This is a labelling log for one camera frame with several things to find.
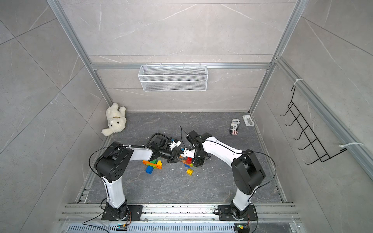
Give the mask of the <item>yellow lego brick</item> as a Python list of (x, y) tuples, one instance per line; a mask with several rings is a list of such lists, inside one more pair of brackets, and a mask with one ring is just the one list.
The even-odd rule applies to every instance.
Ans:
[(156, 168), (160, 169), (160, 170), (163, 168), (163, 164), (162, 164), (161, 160), (157, 161)]
[(188, 169), (186, 172), (187, 172), (188, 175), (191, 176), (191, 175), (193, 174), (194, 171), (193, 171), (192, 169)]

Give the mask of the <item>orange 2x4 lego plate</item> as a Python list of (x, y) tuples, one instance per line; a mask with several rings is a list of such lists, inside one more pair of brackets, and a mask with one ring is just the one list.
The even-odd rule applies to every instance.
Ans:
[(156, 164), (152, 164), (152, 163), (150, 163), (150, 161), (145, 161), (145, 160), (143, 160), (142, 162), (143, 162), (144, 165), (152, 166), (152, 167), (154, 167), (155, 169), (157, 169), (157, 168), (156, 168)]

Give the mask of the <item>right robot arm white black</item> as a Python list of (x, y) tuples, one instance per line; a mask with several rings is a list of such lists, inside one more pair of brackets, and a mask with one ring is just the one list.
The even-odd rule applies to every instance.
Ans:
[(209, 133), (199, 135), (191, 131), (186, 135), (195, 150), (194, 158), (191, 160), (194, 165), (203, 166), (205, 158), (213, 155), (231, 167), (237, 191), (231, 201), (230, 212), (235, 219), (245, 218), (252, 205), (251, 198), (255, 191), (270, 183), (262, 183), (266, 174), (256, 156), (258, 152), (235, 149)]

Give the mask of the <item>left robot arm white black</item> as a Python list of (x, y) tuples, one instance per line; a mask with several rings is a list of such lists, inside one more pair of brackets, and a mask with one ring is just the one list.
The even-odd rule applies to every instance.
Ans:
[(122, 177), (130, 161), (151, 162), (164, 158), (168, 163), (177, 163), (186, 151), (184, 144), (178, 140), (156, 133), (142, 146), (124, 145), (113, 142), (103, 148), (105, 151), (90, 167), (102, 180), (106, 198), (101, 220), (107, 221), (138, 221), (141, 218), (143, 206), (129, 205), (122, 188)]

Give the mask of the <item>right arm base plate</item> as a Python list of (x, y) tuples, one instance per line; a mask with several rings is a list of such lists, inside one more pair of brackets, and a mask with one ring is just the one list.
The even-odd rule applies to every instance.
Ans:
[(257, 211), (253, 204), (249, 204), (243, 211), (233, 205), (218, 205), (214, 214), (219, 216), (220, 221), (258, 220)]

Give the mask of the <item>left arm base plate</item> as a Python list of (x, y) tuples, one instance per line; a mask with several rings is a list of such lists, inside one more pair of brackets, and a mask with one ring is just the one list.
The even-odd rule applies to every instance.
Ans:
[(126, 205), (118, 209), (108, 205), (104, 210), (102, 220), (125, 221), (130, 220), (131, 217), (132, 221), (140, 221), (142, 210), (142, 205)]

